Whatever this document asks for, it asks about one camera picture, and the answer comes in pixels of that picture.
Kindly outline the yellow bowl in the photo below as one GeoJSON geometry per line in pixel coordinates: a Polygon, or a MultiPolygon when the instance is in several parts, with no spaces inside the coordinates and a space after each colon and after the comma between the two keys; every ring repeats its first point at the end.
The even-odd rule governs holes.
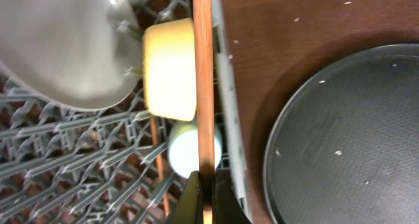
{"type": "Polygon", "coordinates": [[[157,117],[191,121],[196,113],[194,26],[190,18],[153,25],[143,36],[146,106],[157,117]]]}

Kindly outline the wooden chopstick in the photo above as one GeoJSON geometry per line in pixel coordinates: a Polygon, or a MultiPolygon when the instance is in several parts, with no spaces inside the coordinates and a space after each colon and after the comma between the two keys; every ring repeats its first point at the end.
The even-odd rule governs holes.
{"type": "Polygon", "coordinates": [[[211,0],[193,0],[199,172],[203,184],[203,223],[213,223],[212,182],[215,176],[213,33],[211,0]]]}
{"type": "MultiPolygon", "coordinates": [[[[150,123],[151,123],[152,140],[153,140],[153,143],[155,145],[157,145],[159,143],[159,135],[158,135],[158,128],[157,128],[156,119],[154,117],[151,117],[150,123]]],[[[158,170],[158,178],[159,178],[160,181],[162,181],[164,179],[164,166],[163,166],[162,156],[158,155],[155,158],[155,162],[156,162],[156,167],[157,167],[157,170],[158,170]]],[[[163,194],[162,201],[163,201],[163,205],[164,205],[165,216],[168,217],[169,214],[170,214],[170,203],[169,203],[169,200],[168,200],[168,194],[167,193],[163,194]]]]}

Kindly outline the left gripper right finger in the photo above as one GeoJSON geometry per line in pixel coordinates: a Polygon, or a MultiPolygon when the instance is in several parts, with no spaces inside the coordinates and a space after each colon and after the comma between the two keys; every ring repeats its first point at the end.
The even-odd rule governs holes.
{"type": "Polygon", "coordinates": [[[241,209],[231,185],[230,172],[217,169],[212,187],[213,224],[251,224],[241,209]]]}

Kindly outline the grey round plate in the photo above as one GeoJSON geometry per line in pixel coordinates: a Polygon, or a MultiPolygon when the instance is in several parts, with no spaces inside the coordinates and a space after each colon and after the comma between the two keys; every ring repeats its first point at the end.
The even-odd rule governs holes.
{"type": "Polygon", "coordinates": [[[73,109],[124,100],[139,81],[132,0],[1,0],[1,71],[73,109]]]}

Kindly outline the blue plastic cup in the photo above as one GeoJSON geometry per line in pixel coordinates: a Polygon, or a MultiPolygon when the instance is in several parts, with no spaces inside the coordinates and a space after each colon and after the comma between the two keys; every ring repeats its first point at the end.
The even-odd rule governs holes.
{"type": "Polygon", "coordinates": [[[185,179],[199,170],[198,124],[177,121],[172,125],[168,138],[168,162],[172,170],[185,179]]]}

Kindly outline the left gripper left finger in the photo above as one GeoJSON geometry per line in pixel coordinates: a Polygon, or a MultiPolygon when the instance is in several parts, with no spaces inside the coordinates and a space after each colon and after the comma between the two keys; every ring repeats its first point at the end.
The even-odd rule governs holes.
{"type": "Polygon", "coordinates": [[[198,171],[193,171],[175,210],[166,224],[203,224],[203,190],[198,171]]]}

